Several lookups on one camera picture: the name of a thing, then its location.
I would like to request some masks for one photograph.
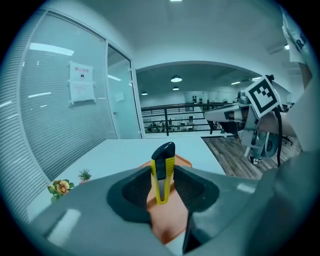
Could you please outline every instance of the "orange block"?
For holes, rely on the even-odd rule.
[[[174,162],[176,166],[192,167],[190,161],[177,154]],[[147,162],[141,167],[150,165],[150,162]],[[146,210],[150,213],[152,231],[164,244],[171,242],[186,230],[188,210],[175,190],[174,176],[170,182],[168,202],[157,204],[156,195],[151,189],[146,199]]]

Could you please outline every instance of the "flower decoration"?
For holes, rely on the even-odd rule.
[[[53,197],[51,197],[51,203],[57,201],[60,197],[66,195],[75,184],[69,182],[68,179],[64,180],[54,180],[52,185],[49,185],[47,188]]]

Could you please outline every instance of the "potted plant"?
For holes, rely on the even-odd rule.
[[[90,181],[92,175],[90,174],[90,170],[83,169],[80,171],[80,174],[78,175],[78,177],[80,178],[80,184],[82,184]]]
[[[53,184],[48,186],[48,190],[53,196],[51,197],[51,203],[57,201],[60,197],[66,195],[75,185],[69,182],[68,179],[54,180]]]

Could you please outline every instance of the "glass door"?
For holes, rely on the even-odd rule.
[[[121,53],[108,46],[107,92],[114,127],[119,139],[141,139],[131,63]]]

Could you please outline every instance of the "wooden floor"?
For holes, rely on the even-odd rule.
[[[291,157],[298,156],[301,152],[302,148],[298,140],[291,137],[290,140],[292,140],[293,145],[290,142],[285,144],[285,141],[282,140],[281,163],[284,163]],[[265,170],[278,166],[277,153],[271,158],[264,157],[260,163],[253,165],[248,157],[244,157],[246,147],[236,137],[204,138],[203,141],[228,176],[260,179]]]

